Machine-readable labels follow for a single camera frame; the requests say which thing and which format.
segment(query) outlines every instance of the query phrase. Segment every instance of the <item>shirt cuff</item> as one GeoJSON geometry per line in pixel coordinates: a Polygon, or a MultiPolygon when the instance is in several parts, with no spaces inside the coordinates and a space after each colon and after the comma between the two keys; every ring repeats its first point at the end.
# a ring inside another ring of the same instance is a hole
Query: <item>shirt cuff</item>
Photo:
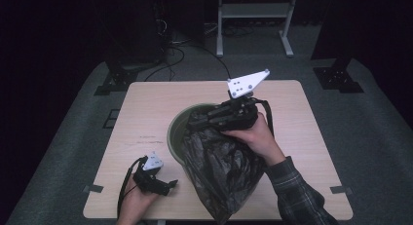
{"type": "Polygon", "coordinates": [[[287,156],[281,163],[268,167],[265,172],[270,178],[276,193],[288,191],[291,187],[303,181],[290,156],[287,156]]]}

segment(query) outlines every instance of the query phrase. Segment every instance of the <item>black strap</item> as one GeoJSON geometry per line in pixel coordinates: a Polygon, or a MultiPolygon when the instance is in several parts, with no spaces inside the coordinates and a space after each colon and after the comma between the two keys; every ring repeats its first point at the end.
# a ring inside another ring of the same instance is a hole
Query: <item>black strap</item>
{"type": "Polygon", "coordinates": [[[267,113],[268,128],[270,129],[271,134],[274,136],[273,113],[271,112],[270,103],[268,103],[267,100],[260,99],[256,99],[256,103],[260,103],[264,107],[265,113],[267,113]]]}
{"type": "Polygon", "coordinates": [[[124,183],[122,184],[121,192],[119,193],[119,199],[118,199],[118,211],[117,211],[118,219],[119,219],[119,215],[121,214],[122,202],[124,201],[124,197],[125,197],[125,189],[127,188],[128,181],[131,178],[131,172],[133,171],[133,167],[137,164],[137,162],[140,162],[141,160],[143,160],[143,158],[139,158],[138,160],[134,161],[134,163],[128,169],[127,175],[125,176],[124,183]]]}

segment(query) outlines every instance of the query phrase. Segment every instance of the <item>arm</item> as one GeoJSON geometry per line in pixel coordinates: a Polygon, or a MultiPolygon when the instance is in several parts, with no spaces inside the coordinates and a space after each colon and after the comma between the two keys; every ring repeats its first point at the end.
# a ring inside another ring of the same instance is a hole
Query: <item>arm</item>
{"type": "Polygon", "coordinates": [[[264,158],[274,190],[279,198],[282,220],[287,224],[337,224],[337,221],[323,208],[324,197],[308,185],[290,157],[285,157],[268,129],[264,115],[251,129],[245,131],[224,131],[245,142],[252,151],[264,158]]]}
{"type": "Polygon", "coordinates": [[[148,207],[158,198],[158,194],[142,193],[131,178],[125,189],[126,196],[122,202],[121,212],[117,225],[134,225],[145,214],[148,207]]]}

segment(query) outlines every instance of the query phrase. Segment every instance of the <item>white metal frame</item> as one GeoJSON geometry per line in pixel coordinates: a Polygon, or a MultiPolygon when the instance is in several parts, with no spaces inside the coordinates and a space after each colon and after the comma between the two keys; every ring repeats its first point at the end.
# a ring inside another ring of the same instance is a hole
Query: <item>white metal frame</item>
{"type": "Polygon", "coordinates": [[[224,56],[222,43],[222,20],[236,18],[285,18],[283,30],[279,31],[286,56],[293,57],[294,53],[289,45],[287,33],[294,12],[295,1],[289,3],[263,4],[223,4],[218,0],[218,35],[216,37],[216,55],[224,56]]]}

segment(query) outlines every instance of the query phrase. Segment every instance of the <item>person's left hand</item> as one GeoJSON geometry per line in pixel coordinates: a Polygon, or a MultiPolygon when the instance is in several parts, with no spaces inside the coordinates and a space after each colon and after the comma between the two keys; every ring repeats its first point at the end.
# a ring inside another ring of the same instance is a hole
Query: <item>person's left hand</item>
{"type": "Polygon", "coordinates": [[[159,196],[155,193],[143,193],[140,191],[132,176],[128,181],[125,193],[127,195],[122,201],[118,225],[135,225],[159,196]]]}

